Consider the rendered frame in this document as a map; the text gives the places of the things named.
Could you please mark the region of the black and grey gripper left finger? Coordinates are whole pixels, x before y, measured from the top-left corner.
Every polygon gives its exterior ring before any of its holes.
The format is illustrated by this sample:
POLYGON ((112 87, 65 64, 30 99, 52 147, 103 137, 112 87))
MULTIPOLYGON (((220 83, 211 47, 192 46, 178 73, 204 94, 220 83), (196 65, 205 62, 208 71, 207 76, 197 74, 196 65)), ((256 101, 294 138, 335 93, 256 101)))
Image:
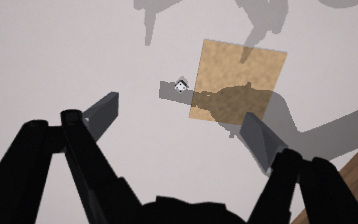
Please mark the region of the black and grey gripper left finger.
POLYGON ((61 126, 24 123, 0 161, 0 224, 35 224, 57 153, 65 153, 89 224, 158 224, 96 143, 118 117, 118 106, 119 92, 111 91, 83 113, 60 112, 61 126))

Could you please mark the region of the white die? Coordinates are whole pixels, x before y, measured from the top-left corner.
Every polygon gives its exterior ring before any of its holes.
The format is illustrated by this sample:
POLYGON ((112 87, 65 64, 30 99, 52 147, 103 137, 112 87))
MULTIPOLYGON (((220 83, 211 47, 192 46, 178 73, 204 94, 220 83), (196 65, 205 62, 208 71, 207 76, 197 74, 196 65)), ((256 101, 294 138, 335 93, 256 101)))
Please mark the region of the white die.
POLYGON ((187 86, 185 83, 183 83, 181 80, 179 80, 175 84, 174 88, 181 94, 187 88, 187 86))

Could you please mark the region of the tan mat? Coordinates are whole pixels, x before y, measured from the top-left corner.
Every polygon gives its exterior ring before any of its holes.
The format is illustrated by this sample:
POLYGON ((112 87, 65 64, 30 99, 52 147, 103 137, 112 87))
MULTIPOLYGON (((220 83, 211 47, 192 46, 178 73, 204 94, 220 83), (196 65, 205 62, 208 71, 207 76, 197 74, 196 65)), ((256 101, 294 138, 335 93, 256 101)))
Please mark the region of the tan mat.
POLYGON ((204 40, 189 118, 242 125, 261 121, 288 53, 204 40))

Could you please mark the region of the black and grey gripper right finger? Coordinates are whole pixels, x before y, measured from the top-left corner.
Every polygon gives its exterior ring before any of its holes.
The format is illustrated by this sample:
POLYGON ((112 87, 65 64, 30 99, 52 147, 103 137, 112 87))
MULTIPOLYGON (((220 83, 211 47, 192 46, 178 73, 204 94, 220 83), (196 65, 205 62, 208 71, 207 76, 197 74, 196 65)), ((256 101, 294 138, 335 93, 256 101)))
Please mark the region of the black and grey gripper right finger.
POLYGON ((246 112, 239 133, 271 174, 246 224, 289 224, 296 183, 309 224, 358 224, 358 202, 330 161, 302 159, 251 112, 246 112))

